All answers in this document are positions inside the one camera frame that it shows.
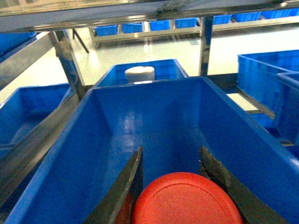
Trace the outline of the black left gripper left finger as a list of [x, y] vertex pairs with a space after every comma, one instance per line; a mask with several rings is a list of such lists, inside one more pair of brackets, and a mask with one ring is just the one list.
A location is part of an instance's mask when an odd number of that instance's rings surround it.
[[105, 197], [84, 220], [85, 224], [129, 224], [143, 191], [143, 150], [133, 153]]

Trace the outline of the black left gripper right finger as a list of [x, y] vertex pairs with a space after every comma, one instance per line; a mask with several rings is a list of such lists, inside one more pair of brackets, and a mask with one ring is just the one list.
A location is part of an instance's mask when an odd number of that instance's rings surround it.
[[199, 172], [216, 183], [236, 205], [245, 224], [287, 224], [282, 216], [243, 185], [205, 146], [199, 148]]

